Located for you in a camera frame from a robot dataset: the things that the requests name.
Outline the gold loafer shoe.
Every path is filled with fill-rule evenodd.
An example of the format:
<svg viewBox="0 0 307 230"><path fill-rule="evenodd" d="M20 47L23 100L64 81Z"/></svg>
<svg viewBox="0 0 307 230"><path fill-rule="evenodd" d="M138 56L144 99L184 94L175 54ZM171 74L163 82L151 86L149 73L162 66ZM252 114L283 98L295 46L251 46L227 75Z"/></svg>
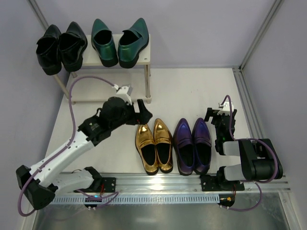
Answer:
<svg viewBox="0 0 307 230"><path fill-rule="evenodd" d="M159 169L163 173L170 173L173 170L172 135L166 124L160 118L155 120L153 129Z"/></svg>
<svg viewBox="0 0 307 230"><path fill-rule="evenodd" d="M138 125L135 146L148 175L155 175L159 170L153 134L147 124Z"/></svg>

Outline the green loafer shoe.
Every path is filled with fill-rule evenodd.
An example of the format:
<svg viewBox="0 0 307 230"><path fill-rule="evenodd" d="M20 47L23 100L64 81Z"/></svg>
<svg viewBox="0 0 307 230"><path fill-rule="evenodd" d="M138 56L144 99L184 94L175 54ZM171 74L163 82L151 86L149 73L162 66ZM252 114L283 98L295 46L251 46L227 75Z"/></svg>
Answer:
<svg viewBox="0 0 307 230"><path fill-rule="evenodd" d="M149 44L148 27L143 18L139 18L129 29L123 31L118 42L118 60L122 68L133 68L139 54Z"/></svg>
<svg viewBox="0 0 307 230"><path fill-rule="evenodd" d="M118 64L118 56L112 32L100 19L95 19L93 23L91 44L104 67L109 68Z"/></svg>

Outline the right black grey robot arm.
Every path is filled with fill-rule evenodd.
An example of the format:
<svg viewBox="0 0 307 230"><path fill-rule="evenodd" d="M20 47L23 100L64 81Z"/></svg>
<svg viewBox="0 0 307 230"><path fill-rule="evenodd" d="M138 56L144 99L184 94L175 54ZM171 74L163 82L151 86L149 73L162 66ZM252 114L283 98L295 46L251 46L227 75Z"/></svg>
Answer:
<svg viewBox="0 0 307 230"><path fill-rule="evenodd" d="M208 108L204 121L212 118L215 127L215 150L222 156L239 157L240 163L232 166L221 166L215 176L203 176L205 191L244 190L244 181L264 182L283 177L283 167L278 159L270 139L233 140L231 134L235 131L234 110L232 117L224 111Z"/></svg>

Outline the black loafer shoe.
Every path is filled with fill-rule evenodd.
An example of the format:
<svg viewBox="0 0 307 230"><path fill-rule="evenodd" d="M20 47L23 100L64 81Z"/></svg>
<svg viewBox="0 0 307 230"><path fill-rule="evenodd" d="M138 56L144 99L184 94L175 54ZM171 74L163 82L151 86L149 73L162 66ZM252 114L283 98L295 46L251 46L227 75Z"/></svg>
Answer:
<svg viewBox="0 0 307 230"><path fill-rule="evenodd" d="M59 54L67 72L76 72L82 67L87 45L82 28L76 22L71 22L67 31L59 37Z"/></svg>
<svg viewBox="0 0 307 230"><path fill-rule="evenodd" d="M36 56L43 71L49 75L56 75L61 71L62 64L58 50L61 32L52 24L44 35L37 41Z"/></svg>

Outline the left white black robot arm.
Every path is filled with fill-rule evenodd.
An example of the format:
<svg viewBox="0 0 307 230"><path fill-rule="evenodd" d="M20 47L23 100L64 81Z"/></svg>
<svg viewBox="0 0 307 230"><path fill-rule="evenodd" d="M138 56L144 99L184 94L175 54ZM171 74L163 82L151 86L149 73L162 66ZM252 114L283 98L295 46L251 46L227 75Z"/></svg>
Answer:
<svg viewBox="0 0 307 230"><path fill-rule="evenodd" d="M62 174L61 172L84 153L109 138L113 130L122 125L145 125L152 118L142 99L137 100L139 112L134 105L119 97L109 98L95 115L73 126L72 137L57 151L40 162L16 170L20 198L25 196L34 210L48 206L53 199L69 192L90 192L100 190L103 177L93 168Z"/></svg>

